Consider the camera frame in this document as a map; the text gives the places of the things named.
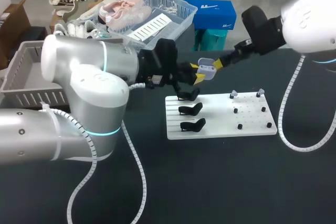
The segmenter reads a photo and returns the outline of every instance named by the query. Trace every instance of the pegboard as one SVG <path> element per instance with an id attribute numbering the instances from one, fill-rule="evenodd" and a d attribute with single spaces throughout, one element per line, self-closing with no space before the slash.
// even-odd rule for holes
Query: pegboard
<path id="1" fill-rule="evenodd" d="M 166 125 L 167 137 L 170 140 L 214 138 L 232 136 L 262 136 L 275 135 L 277 127 L 269 110 L 265 95 L 259 98 L 257 92 L 238 93 L 230 99 L 229 94 L 199 95 L 194 102 L 178 100 L 177 97 L 166 97 Z M 180 115 L 180 106 L 194 106 L 201 102 L 203 108 L 197 116 Z M 205 118 L 206 124 L 202 130 L 196 132 L 182 132 L 180 123 L 195 123 Z"/>

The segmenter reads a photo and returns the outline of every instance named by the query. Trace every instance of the white plastic basket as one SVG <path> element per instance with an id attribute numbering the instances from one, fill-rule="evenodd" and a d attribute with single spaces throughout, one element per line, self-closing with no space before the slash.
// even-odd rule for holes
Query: white plastic basket
<path id="1" fill-rule="evenodd" d="M 152 14 L 148 19 L 140 24 L 124 27 L 118 31 L 109 30 L 112 38 L 123 38 L 125 41 L 128 41 L 130 46 L 134 47 L 137 51 L 140 49 L 154 49 L 157 41 L 161 38 L 177 40 L 179 36 L 192 24 L 194 16 L 197 12 L 197 7 L 189 4 L 184 0 L 143 1 L 146 6 L 150 6 L 152 8 Z M 172 22 L 159 31 L 157 35 L 154 35 L 145 41 L 137 41 L 127 36 L 162 13 L 170 18 Z"/>

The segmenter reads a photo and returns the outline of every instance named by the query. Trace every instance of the gray plastic basket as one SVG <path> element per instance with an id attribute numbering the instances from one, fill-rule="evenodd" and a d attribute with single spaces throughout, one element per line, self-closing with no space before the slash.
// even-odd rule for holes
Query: gray plastic basket
<path id="1" fill-rule="evenodd" d="M 16 108 L 67 105 L 68 100 L 60 85 L 44 80 L 41 72 L 43 41 L 21 43 L 4 78 L 0 92 Z"/>

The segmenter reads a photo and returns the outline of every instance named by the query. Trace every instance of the dark tabletop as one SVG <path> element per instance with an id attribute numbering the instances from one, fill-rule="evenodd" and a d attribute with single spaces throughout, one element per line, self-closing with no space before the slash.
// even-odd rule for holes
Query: dark tabletop
<path id="1" fill-rule="evenodd" d="M 181 53 L 180 60 L 217 58 L 219 52 Z M 201 94 L 266 91 L 277 121 L 282 96 L 299 55 L 280 49 L 253 56 L 199 85 Z M 335 112 L 336 73 L 307 59 L 292 89 L 284 131 L 310 146 L 327 132 Z M 280 137 L 175 140 L 166 137 L 165 104 L 171 87 L 131 92 L 125 124 L 148 186 L 139 224 L 332 223 L 336 221 L 336 139 L 298 153 Z M 75 161 L 0 166 L 0 223 L 66 223 L 68 199 L 90 168 Z M 120 134 L 114 153 L 77 196 L 77 224 L 130 224 L 140 206 L 142 183 Z"/>

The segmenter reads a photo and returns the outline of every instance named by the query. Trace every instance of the nike logo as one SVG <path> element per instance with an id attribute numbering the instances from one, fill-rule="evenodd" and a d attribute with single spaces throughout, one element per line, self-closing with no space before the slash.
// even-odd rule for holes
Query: nike logo
<path id="1" fill-rule="evenodd" d="M 208 6 L 208 5 L 202 5 L 201 9 L 205 9 L 205 8 L 214 8 L 217 7 L 218 5 L 213 5 L 213 6 Z"/>

